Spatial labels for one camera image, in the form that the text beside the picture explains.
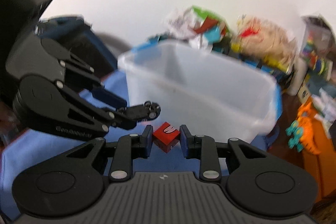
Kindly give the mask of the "white plastic bin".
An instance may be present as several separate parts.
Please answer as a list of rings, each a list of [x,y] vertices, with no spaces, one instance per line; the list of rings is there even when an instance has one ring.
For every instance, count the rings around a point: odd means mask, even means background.
[[[126,75],[131,105],[151,101],[161,107],[155,127],[185,124],[194,135],[251,142],[270,133],[282,112],[270,74],[175,40],[123,53],[118,68]]]

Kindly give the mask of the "prawn cracker bag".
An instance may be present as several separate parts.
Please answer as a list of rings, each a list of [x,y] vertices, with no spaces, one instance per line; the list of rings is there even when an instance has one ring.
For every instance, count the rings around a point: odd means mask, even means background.
[[[242,15],[237,21],[237,33],[231,40],[231,49],[288,74],[297,54],[297,40],[289,31],[270,20]]]

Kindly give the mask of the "orange dinosaur toy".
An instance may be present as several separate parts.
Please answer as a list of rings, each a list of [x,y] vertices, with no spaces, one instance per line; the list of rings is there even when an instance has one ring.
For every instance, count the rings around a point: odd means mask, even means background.
[[[288,147],[296,147],[298,152],[304,149],[312,154],[319,155],[321,151],[314,142],[313,130],[313,110],[312,102],[301,105],[298,108],[297,117],[291,125],[285,130],[286,135],[290,137]]]

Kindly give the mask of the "teal tissue pack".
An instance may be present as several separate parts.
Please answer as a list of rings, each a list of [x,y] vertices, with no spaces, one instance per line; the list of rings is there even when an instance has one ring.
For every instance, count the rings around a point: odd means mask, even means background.
[[[156,44],[156,43],[159,43],[160,41],[167,40],[170,38],[171,38],[171,35],[165,32],[165,33],[156,34],[156,35],[148,37],[146,42],[150,44]]]

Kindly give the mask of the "clear box with colourful toys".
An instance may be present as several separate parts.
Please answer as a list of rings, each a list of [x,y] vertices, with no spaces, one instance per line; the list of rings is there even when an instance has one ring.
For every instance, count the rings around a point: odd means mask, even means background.
[[[300,56],[315,75],[335,84],[334,31],[322,16],[303,16],[302,19],[306,29]]]

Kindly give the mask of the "crumpled white green snack bag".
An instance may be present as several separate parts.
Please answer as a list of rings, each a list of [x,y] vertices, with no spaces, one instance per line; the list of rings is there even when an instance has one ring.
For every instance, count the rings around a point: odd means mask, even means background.
[[[163,20],[169,34],[197,50],[223,52],[232,32],[217,13],[198,6],[174,10]]]

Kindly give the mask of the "black toy car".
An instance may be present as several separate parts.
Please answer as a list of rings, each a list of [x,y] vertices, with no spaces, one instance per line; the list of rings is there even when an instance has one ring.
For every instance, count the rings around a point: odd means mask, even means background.
[[[161,114],[159,104],[146,101],[142,105],[130,106],[126,109],[126,116],[136,122],[153,121]]]

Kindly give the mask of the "blue cloth mat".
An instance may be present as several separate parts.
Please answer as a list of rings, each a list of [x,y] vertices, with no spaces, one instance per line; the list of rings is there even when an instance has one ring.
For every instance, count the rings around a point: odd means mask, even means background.
[[[118,96],[128,100],[125,73],[116,71],[106,78],[105,87]],[[103,104],[93,99],[88,92],[81,92],[80,96],[88,102],[102,107]],[[131,133],[140,134],[145,126],[138,125],[130,131],[120,128],[111,128],[105,136],[107,142],[117,141],[124,135]],[[11,187],[15,177],[26,168],[45,161],[60,153],[81,145],[82,141],[61,138],[58,136],[28,130],[23,135],[12,141],[1,153],[1,210],[11,220],[19,215],[19,209],[14,201]],[[251,142],[255,147],[266,151],[263,136],[257,135]],[[179,144],[175,145],[169,153],[164,153],[155,144],[151,149],[148,159],[136,159],[133,161],[135,172],[178,172],[192,171],[199,173],[199,161],[187,160],[183,157]]]

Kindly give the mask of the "red cube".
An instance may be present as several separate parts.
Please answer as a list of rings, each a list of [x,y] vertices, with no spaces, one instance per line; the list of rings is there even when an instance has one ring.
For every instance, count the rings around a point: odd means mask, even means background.
[[[180,139],[180,131],[168,122],[163,123],[153,133],[153,142],[165,153],[168,153]]]

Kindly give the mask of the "orange box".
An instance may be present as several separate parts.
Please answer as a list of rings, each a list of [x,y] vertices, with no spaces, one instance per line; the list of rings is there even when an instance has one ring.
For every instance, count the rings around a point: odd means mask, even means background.
[[[309,98],[305,105],[310,105],[314,144],[321,151],[319,155],[302,151],[304,169],[310,173],[317,182],[318,194],[315,204],[335,200],[335,149],[333,142],[326,136],[321,121],[314,118],[317,110]]]

